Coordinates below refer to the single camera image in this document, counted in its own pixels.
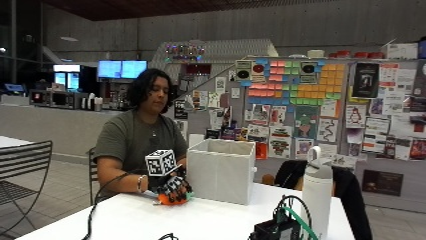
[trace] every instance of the white table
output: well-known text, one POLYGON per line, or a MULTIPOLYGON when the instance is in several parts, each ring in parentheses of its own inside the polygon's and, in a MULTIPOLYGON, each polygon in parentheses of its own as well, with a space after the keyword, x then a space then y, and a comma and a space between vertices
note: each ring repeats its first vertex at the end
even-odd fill
MULTIPOLYGON (((90 239, 156 240, 172 233, 179 240, 246 240, 254 224, 271 219, 282 194, 300 197, 299 191, 262 184, 254 184, 247 206, 199 198, 179 206, 152 206, 152 197, 146 194, 118 194, 97 206, 90 239)), ((299 204, 292 208, 299 212, 299 204)), ((90 209, 83 209, 18 240, 82 239, 90 209)), ((331 199, 327 239, 353 239, 338 198, 331 199)))
POLYGON ((19 146, 19 145, 25 145, 25 144, 29 144, 29 143, 31 143, 31 142, 0 136, 0 148, 19 146))

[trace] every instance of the chair backrest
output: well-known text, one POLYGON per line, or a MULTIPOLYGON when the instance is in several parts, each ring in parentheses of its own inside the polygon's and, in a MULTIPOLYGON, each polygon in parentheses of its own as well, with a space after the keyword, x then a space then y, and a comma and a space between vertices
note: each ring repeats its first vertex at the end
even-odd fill
POLYGON ((89 152, 89 186, 90 186, 90 205, 93 205, 93 182, 97 183, 97 166, 95 163, 93 162, 93 155, 94 155, 94 147, 90 148, 89 152))
POLYGON ((43 141, 0 148, 0 180, 46 170, 50 164, 51 147, 51 141, 43 141))

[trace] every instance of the counter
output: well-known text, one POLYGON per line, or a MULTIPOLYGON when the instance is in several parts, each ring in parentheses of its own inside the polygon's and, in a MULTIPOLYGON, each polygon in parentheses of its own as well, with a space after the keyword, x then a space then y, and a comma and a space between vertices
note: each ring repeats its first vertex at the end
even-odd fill
POLYGON ((119 111, 82 111, 0 104, 0 135, 53 141, 53 159, 86 164, 103 123, 119 111))

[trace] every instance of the dark hair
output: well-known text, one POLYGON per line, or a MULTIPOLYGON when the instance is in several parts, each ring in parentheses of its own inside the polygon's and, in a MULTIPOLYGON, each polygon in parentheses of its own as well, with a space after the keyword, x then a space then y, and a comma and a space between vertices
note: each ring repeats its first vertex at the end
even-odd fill
POLYGON ((160 113, 164 113, 171 106, 171 80, 168 75, 155 68, 148 68, 135 78, 135 80, 131 82, 130 87, 127 89, 127 101, 130 106, 134 109, 138 109, 138 105, 140 102, 147 100, 148 92, 151 91, 152 83, 156 79, 156 77, 162 77, 167 80, 168 84, 168 92, 167 92, 167 102, 164 104, 164 107, 160 111, 160 113))

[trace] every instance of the flyer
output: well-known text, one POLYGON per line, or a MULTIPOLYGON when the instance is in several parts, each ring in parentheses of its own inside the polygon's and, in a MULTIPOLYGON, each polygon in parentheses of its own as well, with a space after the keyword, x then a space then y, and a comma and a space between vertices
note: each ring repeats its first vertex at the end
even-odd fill
POLYGON ((368 117, 364 125, 361 151, 383 153, 389 120, 368 117))

